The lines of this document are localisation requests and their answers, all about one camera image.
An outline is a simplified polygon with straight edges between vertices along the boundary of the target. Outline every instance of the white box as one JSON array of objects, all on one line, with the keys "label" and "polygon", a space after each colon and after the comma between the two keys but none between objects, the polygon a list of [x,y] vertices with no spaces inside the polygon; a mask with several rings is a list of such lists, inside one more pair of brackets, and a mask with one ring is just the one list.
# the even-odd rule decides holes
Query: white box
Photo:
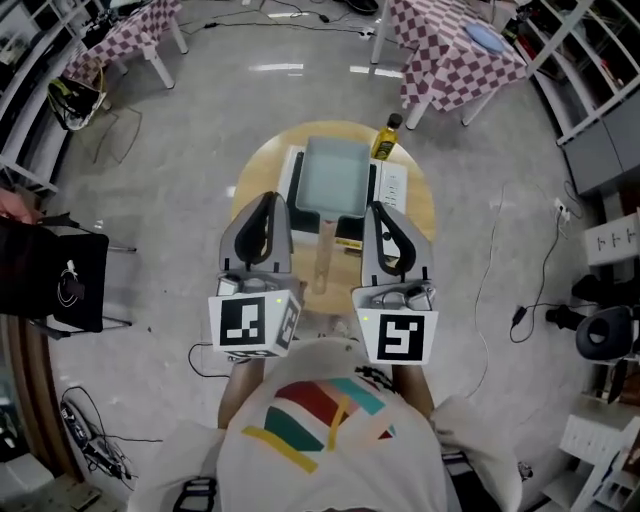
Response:
[{"label": "white box", "polygon": [[608,265],[640,254],[640,215],[633,213],[584,232],[587,263]]}]

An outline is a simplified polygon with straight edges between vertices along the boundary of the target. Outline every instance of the gray floor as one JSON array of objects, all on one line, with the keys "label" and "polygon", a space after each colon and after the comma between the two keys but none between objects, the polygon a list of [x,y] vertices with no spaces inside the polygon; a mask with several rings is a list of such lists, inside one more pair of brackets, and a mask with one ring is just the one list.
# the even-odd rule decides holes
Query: gray floor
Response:
[{"label": "gray floor", "polygon": [[[344,13],[342,4],[329,0],[296,3],[332,19]],[[200,20],[184,27],[193,31],[209,16],[242,9],[236,1],[192,0],[179,18]],[[292,11],[269,0],[264,10]],[[218,21],[271,22],[258,13]],[[314,15],[278,21],[322,25]],[[330,26],[353,30],[350,25],[372,21],[348,16]],[[323,119],[378,127],[389,113],[401,111],[399,79],[350,72],[351,66],[369,66],[372,42],[341,32],[217,27],[187,36],[185,56],[170,39],[160,46],[176,77],[173,90],[164,89],[142,56],[128,62],[125,77],[110,76],[119,119],[106,132],[95,164],[93,153],[112,119],[100,119],[74,137],[58,180],[61,192],[51,203],[53,212],[71,210],[90,225],[102,221],[97,225],[106,232],[139,248],[135,256],[110,259],[105,298],[105,310],[130,316],[134,327],[51,343],[58,391],[85,386],[108,433],[162,438],[179,418],[215,425],[225,380],[198,377],[186,355],[193,343],[210,339],[206,298],[214,289],[217,244],[229,221],[233,186],[252,153],[288,127]],[[385,44],[380,68],[399,70],[406,55]],[[251,69],[282,63],[303,68]],[[143,119],[130,153],[118,164],[113,157],[123,156],[138,120],[128,107]],[[567,168],[531,83],[500,92],[468,128],[460,124],[463,111],[431,109],[415,131],[400,133],[436,206],[440,319],[425,372],[438,402],[470,393],[483,374],[487,356],[474,326],[474,303],[504,190],[477,317],[490,364],[472,400],[518,458],[533,466],[536,477],[526,484],[530,501],[563,463],[556,447],[572,400],[589,375],[571,333],[545,325],[544,308],[526,343],[511,344],[508,336],[516,305],[531,304],[540,285],[542,259],[554,237],[553,198],[568,201]],[[581,229],[575,221],[565,228],[566,238],[547,265],[543,301],[567,301],[571,284],[585,272]],[[300,333],[316,336],[334,324],[309,315]],[[206,350],[196,349],[194,361],[204,371],[229,368],[223,357]],[[135,471],[156,449],[144,443],[120,446]],[[128,492],[95,474],[91,480],[123,498]]]}]

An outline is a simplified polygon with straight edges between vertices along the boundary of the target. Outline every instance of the blue plate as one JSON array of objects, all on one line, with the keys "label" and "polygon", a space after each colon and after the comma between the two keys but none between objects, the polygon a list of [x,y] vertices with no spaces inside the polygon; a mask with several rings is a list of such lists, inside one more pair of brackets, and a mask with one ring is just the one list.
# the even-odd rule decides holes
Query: blue plate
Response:
[{"label": "blue plate", "polygon": [[467,31],[467,34],[469,34],[469,37],[483,48],[492,53],[504,52],[504,44],[493,30],[479,23],[468,23],[464,29]]}]

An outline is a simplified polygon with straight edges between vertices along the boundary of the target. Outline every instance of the person's arm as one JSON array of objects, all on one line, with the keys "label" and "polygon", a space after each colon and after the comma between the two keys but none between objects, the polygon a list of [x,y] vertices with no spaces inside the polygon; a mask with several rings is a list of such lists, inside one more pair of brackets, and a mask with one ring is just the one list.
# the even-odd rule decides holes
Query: person's arm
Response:
[{"label": "person's arm", "polygon": [[19,194],[0,188],[0,215],[25,224],[35,224],[42,217],[40,212],[29,208]]},{"label": "person's arm", "polygon": [[393,387],[411,407],[427,420],[433,412],[433,398],[421,366],[393,365]]},{"label": "person's arm", "polygon": [[218,409],[218,428],[227,429],[242,404],[264,380],[264,359],[251,359],[233,365]]}]

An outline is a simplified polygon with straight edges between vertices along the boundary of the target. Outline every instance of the table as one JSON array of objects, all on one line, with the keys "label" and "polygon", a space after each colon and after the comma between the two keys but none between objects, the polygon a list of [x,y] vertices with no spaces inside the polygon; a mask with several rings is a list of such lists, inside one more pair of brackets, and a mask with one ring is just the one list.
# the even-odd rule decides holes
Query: table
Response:
[{"label": "table", "polygon": [[[386,0],[373,64],[380,59],[389,22],[398,43],[415,48],[403,69],[400,90],[404,107],[414,105],[406,122],[410,130],[429,105],[446,112],[488,95],[486,103],[500,87],[526,76],[526,63],[502,36],[506,48],[502,54],[489,52],[469,37],[465,30],[469,22],[494,30],[465,0]],[[468,125],[476,114],[463,124]]]},{"label": "table", "polygon": [[[233,198],[232,217],[255,197],[278,189],[280,170],[290,145],[306,146],[309,136],[343,137],[365,144],[373,144],[377,131],[348,121],[317,121],[290,128],[266,142],[250,158],[238,180]],[[435,237],[435,210],[431,189],[422,170],[398,144],[390,162],[404,165],[408,170],[407,215],[430,240]],[[293,272],[301,281],[312,282],[316,248],[294,243]],[[322,295],[305,290],[305,309],[327,314],[353,312],[351,290],[360,286],[360,257],[335,250],[331,260],[327,290]]]},{"label": "table", "polygon": [[172,89],[175,82],[158,56],[156,46],[160,43],[163,32],[170,29],[180,53],[184,55],[189,51],[175,18],[180,9],[180,0],[154,0],[119,22],[94,47],[77,48],[63,74],[91,84],[100,68],[111,62],[124,74],[127,68],[120,59],[134,51],[142,50],[144,58],[151,62],[165,87]]}]

